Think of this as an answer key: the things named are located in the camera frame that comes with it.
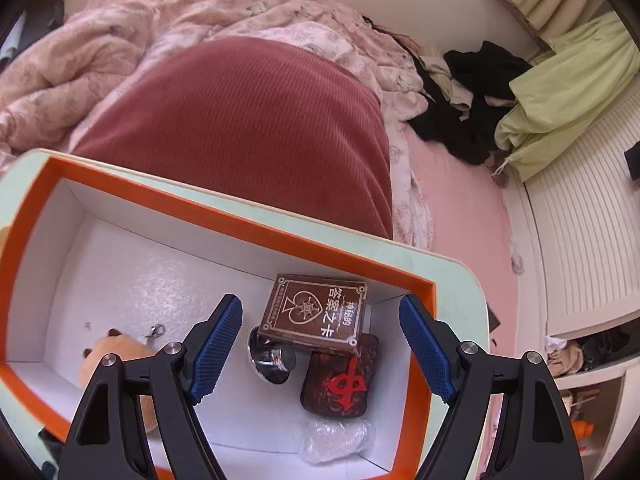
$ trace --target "red symbol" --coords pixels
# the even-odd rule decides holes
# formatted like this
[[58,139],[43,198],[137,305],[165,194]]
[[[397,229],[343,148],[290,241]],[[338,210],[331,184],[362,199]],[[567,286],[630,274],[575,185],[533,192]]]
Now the red symbol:
[[356,375],[356,366],[358,365],[358,358],[349,358],[349,366],[347,367],[347,373],[338,374],[333,379],[324,382],[324,386],[332,394],[338,396],[335,402],[338,402],[345,412],[348,412],[354,405],[351,400],[355,392],[366,392],[367,385],[364,382],[364,377]]

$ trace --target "brown card box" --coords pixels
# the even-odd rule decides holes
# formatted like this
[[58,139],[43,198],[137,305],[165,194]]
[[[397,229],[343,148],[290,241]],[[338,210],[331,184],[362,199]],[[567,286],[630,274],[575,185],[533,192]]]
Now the brown card box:
[[258,333],[311,350],[357,354],[367,284],[280,274]]

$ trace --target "silver metal object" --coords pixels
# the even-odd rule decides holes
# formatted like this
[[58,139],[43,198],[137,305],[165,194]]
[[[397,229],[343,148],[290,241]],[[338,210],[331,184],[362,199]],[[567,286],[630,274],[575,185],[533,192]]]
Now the silver metal object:
[[538,363],[542,362],[542,355],[532,350],[530,352],[527,352],[527,361],[537,365]]
[[167,343],[164,345],[164,353],[169,355],[177,354],[180,350],[182,350],[182,343],[178,343],[177,341],[172,341],[171,343]]
[[247,351],[255,371],[273,384],[284,383],[296,367],[296,352],[293,347],[260,336],[258,327],[249,334]]
[[100,362],[102,366],[111,366],[116,362],[116,354],[107,354]]
[[156,323],[151,327],[150,332],[147,335],[145,335],[145,338],[146,340],[157,339],[159,337],[162,337],[165,332],[166,332],[166,329],[164,328],[164,325],[162,323]]
[[478,345],[473,341],[463,341],[460,348],[465,354],[473,355],[478,353]]

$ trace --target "red pillow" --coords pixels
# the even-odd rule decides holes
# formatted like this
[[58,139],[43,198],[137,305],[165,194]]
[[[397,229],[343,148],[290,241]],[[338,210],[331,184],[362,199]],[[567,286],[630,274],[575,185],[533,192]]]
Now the red pillow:
[[392,238],[380,102],[276,41],[225,38],[169,58],[74,153]]

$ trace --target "brown leather pouch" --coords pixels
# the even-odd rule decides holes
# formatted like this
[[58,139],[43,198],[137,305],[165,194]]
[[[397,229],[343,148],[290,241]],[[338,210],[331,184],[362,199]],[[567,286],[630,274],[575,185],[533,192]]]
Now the brown leather pouch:
[[367,395],[376,367],[378,338],[360,336],[360,357],[313,352],[300,401],[318,415],[353,418],[367,410]]

